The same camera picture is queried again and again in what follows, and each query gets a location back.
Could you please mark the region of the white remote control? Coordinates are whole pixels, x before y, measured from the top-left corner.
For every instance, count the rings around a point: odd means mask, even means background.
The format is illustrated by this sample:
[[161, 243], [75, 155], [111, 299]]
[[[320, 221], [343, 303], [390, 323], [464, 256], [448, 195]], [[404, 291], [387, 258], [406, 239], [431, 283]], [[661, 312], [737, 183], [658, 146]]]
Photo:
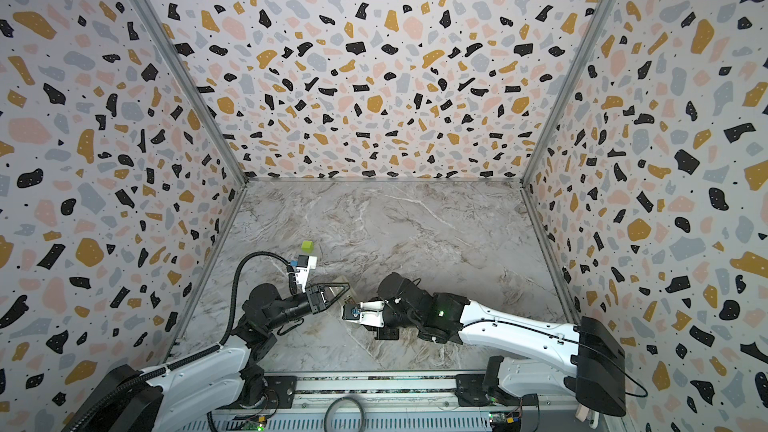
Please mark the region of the white remote control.
[[348, 283], [339, 290], [338, 297], [338, 304], [341, 307], [347, 304], [359, 304], [361, 302], [359, 294], [351, 283]]

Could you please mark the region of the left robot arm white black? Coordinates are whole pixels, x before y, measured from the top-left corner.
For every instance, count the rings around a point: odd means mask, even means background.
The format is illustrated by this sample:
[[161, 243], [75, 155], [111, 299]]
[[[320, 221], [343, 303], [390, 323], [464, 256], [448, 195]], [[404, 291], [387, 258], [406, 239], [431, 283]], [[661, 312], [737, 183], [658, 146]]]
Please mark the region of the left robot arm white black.
[[277, 338], [324, 312], [350, 286], [346, 282], [302, 285], [296, 266], [283, 262], [289, 296], [262, 283], [243, 304], [233, 288], [222, 338], [182, 358], [135, 369], [111, 370], [65, 425], [67, 431], [174, 431], [194, 419], [238, 402], [257, 403], [265, 382], [260, 361]]

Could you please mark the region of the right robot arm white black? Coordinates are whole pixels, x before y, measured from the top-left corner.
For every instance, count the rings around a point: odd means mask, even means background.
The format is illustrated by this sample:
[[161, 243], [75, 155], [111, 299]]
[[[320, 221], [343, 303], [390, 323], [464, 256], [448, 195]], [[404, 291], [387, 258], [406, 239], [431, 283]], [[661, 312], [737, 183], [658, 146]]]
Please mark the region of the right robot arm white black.
[[506, 314], [453, 293], [429, 293], [398, 273], [385, 277], [378, 295], [358, 306], [358, 323], [378, 340], [396, 340], [414, 328], [427, 342], [483, 346], [537, 360], [553, 372], [554, 387], [573, 393], [597, 413], [627, 413], [626, 353], [600, 321], [550, 323]]

